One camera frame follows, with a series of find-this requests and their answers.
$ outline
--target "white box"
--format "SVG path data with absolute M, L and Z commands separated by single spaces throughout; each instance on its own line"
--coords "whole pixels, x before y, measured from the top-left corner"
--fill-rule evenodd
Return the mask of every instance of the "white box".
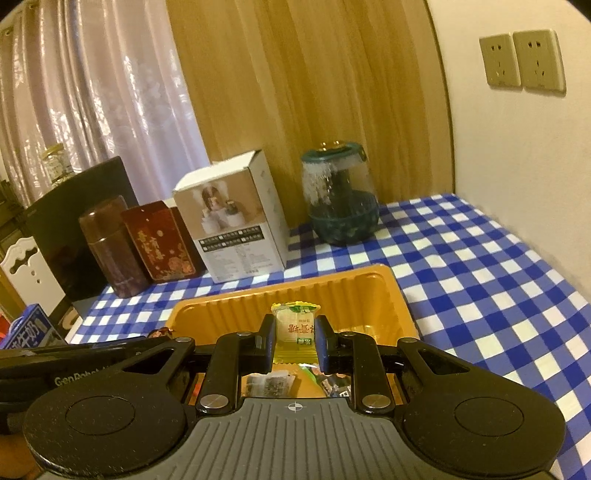
M 262 150 L 187 173 L 173 197 L 216 283 L 285 269 L 289 229 Z

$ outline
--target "electrical outlet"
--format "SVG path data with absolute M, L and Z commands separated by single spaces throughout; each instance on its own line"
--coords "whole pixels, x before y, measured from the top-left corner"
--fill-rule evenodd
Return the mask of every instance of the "electrical outlet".
M 480 50 L 489 85 L 521 86 L 515 46 L 508 33 L 481 38 Z
M 554 30 L 514 32 L 519 70 L 528 88 L 564 92 L 564 67 Z

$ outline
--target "gray ribbed plate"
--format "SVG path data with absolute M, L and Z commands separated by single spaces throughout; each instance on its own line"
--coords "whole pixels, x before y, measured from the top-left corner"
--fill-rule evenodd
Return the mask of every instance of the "gray ribbed plate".
M 45 473 L 43 480 L 59 478 Z M 452 480 L 423 462 L 385 419 L 355 414 L 344 398 L 247 398 L 197 423 L 187 441 L 126 480 Z M 539 473 L 532 480 L 549 480 Z

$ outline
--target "dark green lid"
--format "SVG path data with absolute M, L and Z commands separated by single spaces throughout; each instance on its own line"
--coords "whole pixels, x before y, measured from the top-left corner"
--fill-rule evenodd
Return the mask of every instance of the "dark green lid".
M 355 142 L 327 142 L 322 143 L 316 150 L 308 150 L 301 156 L 304 163 L 322 163 L 335 160 L 337 158 L 348 157 L 358 153 L 362 160 L 365 160 L 363 147 Z

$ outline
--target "tablecloth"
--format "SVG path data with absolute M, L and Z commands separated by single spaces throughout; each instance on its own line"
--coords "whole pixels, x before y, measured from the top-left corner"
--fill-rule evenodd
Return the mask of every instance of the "tablecloth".
M 384 206 L 376 234 L 346 248 L 321 243 L 303 225 L 281 273 L 224 284 L 206 274 L 125 300 L 108 288 L 72 341 L 145 334 L 181 299 L 375 263 L 392 268 L 426 342 L 555 401 L 567 433 L 553 473 L 591 478 L 591 306 L 536 252 L 454 195 Z

